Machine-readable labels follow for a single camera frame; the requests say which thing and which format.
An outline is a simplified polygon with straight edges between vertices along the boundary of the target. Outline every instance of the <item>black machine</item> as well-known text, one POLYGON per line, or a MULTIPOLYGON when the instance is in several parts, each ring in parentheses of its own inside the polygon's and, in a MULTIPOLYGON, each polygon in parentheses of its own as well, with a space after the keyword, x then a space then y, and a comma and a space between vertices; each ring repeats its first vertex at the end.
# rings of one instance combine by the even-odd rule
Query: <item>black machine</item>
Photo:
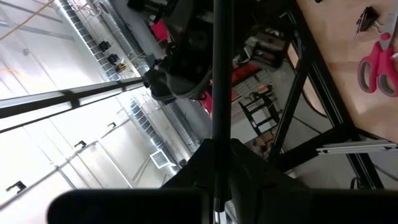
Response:
MULTIPOLYGON (((290 43, 290 29, 278 17, 277 21, 264 17, 261 1, 237 0, 235 5, 234 64, 278 69, 290 43)), ((166 56, 145 74, 152 96, 163 103, 176 98, 203 100, 213 76, 212 1, 130 0, 128 6, 151 24, 162 19, 169 32, 166 56)))

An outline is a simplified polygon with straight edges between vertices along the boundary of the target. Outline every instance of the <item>floor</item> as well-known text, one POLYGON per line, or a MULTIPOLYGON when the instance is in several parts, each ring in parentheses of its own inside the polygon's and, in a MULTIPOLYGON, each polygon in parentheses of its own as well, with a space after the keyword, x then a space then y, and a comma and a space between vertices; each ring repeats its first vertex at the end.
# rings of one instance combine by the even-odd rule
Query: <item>floor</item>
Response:
MULTIPOLYGON (((278 99, 277 104, 280 108, 284 108, 289 94, 288 89, 292 86, 293 79, 294 73, 287 63, 283 65, 279 71, 271 75, 274 94, 278 99)), ((307 105, 303 96, 300 97, 294 116, 321 132, 331 128, 330 122, 314 112, 311 107, 307 105)), ((292 149, 316 135, 318 135, 318 133, 298 122, 296 119, 293 119, 285 139, 284 148, 285 150, 292 149)), ((370 156, 373 163, 381 166, 395 176, 398 175, 396 172, 396 159, 393 159, 398 155, 373 153, 370 154, 370 156)), ((349 188, 351 179, 354 177, 354 171, 346 156, 343 154, 318 156, 296 167, 294 170, 301 181, 311 188, 319 189, 347 189, 349 188)), ((397 182, 380 172, 379 176, 385 188, 398 189, 397 182)))

